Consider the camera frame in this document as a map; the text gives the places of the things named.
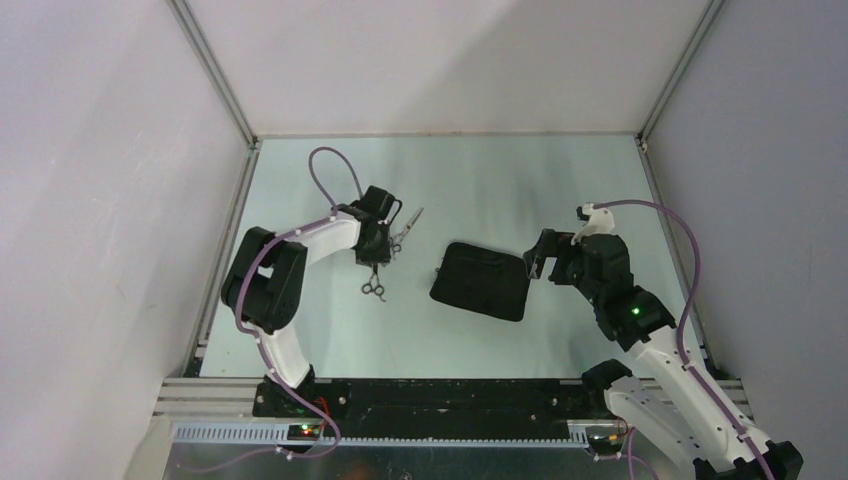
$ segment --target black pouch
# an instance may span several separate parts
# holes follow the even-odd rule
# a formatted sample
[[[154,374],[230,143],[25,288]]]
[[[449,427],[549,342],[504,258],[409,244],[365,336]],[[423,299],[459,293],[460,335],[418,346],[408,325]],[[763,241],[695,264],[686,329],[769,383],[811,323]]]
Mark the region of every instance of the black pouch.
[[[530,279],[524,260],[514,255],[454,242],[445,258],[430,298],[471,312],[519,322]]]

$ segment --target white wall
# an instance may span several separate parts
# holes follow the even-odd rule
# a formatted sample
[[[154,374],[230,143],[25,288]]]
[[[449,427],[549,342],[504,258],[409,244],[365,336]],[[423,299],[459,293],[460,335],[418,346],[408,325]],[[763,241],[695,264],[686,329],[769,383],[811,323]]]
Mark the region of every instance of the white wall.
[[[707,0],[190,2],[260,134],[629,131]]]
[[[649,155],[701,241],[698,303],[801,478],[848,460],[848,2],[728,2]]]
[[[0,467],[119,478],[246,154],[160,0],[0,13]]]

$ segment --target metal scissors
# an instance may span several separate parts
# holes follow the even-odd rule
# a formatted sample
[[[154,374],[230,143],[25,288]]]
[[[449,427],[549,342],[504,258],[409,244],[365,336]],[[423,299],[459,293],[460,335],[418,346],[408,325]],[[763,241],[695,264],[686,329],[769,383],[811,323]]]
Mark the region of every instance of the metal scissors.
[[[392,237],[392,256],[397,255],[401,252],[401,250],[403,250],[403,247],[400,245],[400,243],[403,241],[404,238],[406,238],[406,236],[409,234],[409,231],[412,230],[412,227],[415,226],[415,222],[418,221],[418,218],[421,216],[422,213],[424,213],[424,207],[419,208],[412,215],[412,218],[410,218],[409,221],[406,222],[406,225],[403,226],[403,230],[401,230],[400,233]]]
[[[382,284],[380,284],[380,275],[377,273],[377,265],[374,265],[373,270],[371,271],[371,278],[369,278],[368,281],[362,285],[362,293],[364,293],[365,295],[373,293],[381,301],[386,301],[383,298],[383,294],[386,293],[386,289],[383,288]]]

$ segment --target white table surface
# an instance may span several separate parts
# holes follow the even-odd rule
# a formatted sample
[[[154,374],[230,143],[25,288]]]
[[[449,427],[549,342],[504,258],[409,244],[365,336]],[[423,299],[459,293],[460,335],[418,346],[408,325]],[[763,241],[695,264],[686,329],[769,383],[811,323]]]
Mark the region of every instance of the white table surface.
[[[262,144],[237,242],[253,226],[282,231],[327,214],[309,177],[307,157],[321,145],[345,153],[363,190],[377,185],[403,200],[395,229],[419,207],[424,214],[404,251],[380,279],[386,303],[360,293],[370,271],[353,251],[310,267],[295,316],[304,354],[322,377],[576,378],[609,358],[634,366],[598,329],[573,287],[533,281],[517,323],[451,308],[430,299],[447,245],[466,241],[521,255],[543,228],[576,231],[575,208],[587,201],[651,199],[633,138],[627,135],[527,135],[279,139]],[[320,153],[316,171],[339,202],[356,190],[344,164]],[[637,283],[678,315],[684,297],[657,214],[614,209]],[[546,278],[553,262],[548,261]],[[692,344],[694,334],[689,332]],[[640,376],[652,376],[633,368]],[[239,333],[219,304],[202,376],[260,377],[252,338]]]

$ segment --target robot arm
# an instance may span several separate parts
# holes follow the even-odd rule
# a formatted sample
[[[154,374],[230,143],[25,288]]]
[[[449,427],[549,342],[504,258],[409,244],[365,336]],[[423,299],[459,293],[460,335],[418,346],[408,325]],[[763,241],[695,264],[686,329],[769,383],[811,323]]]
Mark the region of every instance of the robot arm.
[[[306,267],[340,250],[353,249],[356,263],[374,267],[391,261],[388,220],[395,203],[392,194],[371,186],[350,205],[339,205],[330,216],[298,227],[261,259],[270,276],[247,273],[276,234],[260,227],[248,230],[221,288],[221,300],[235,311],[242,285],[249,285],[242,307],[245,328],[256,332],[259,348],[280,378],[297,388],[311,371],[292,322],[300,304]]]
[[[549,280],[580,291],[594,307],[604,335],[651,370],[673,408],[615,360],[586,372],[584,383],[603,396],[610,412],[638,428],[675,463],[694,463],[699,479],[768,478],[762,476],[752,445],[764,452],[775,478],[796,478],[802,463],[798,451],[789,442],[774,444],[754,426],[709,374],[699,349],[685,342],[690,355],[684,365],[675,320],[655,295],[634,284],[627,247],[610,234],[612,213],[590,204],[578,209],[578,217],[587,224],[577,234],[542,231],[536,246],[524,254],[528,274],[539,278],[545,258],[555,257]],[[742,425],[742,432],[729,416]]]

